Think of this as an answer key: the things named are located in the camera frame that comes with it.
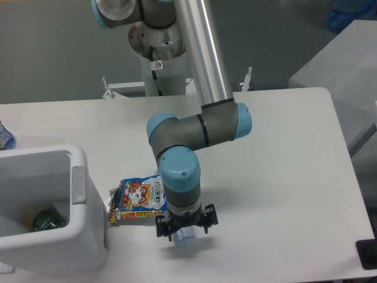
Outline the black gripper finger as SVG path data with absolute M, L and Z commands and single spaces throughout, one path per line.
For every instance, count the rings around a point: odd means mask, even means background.
M 219 221 L 217 218 L 217 212 L 214 204 L 209 204 L 205 206 L 199 214 L 199 219 L 197 221 L 197 226 L 204 229 L 204 233 L 208 234 L 209 228 L 213 225 L 218 225 Z
M 169 216 L 157 215 L 155 217 L 157 237 L 168 237 L 172 242 L 172 234 L 177 232 L 177 226 L 171 221 Z

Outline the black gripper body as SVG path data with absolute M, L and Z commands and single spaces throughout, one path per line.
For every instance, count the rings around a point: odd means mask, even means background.
M 189 226 L 203 226 L 203 218 L 202 218 L 202 212 L 201 207 L 199 207 L 194 213 L 184 213 L 184 215 L 176 215 L 170 210 L 169 212 L 169 223 L 170 223 L 170 232 L 175 233 L 179 229 Z

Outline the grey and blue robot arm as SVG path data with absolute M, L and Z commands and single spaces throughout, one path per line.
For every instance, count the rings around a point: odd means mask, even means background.
M 218 223 L 214 205 L 202 206 L 201 168 L 196 150 L 248 135 L 252 118 L 234 100 L 219 50 L 208 1 L 92 1 L 104 28 L 129 25 L 129 45 L 139 57 L 148 96 L 186 91 L 185 65 L 191 64 L 201 113 L 178 118 L 159 113 L 147 123 L 166 196 L 167 212 L 156 216 L 157 236 L 176 245 L 191 242 L 195 227 Z

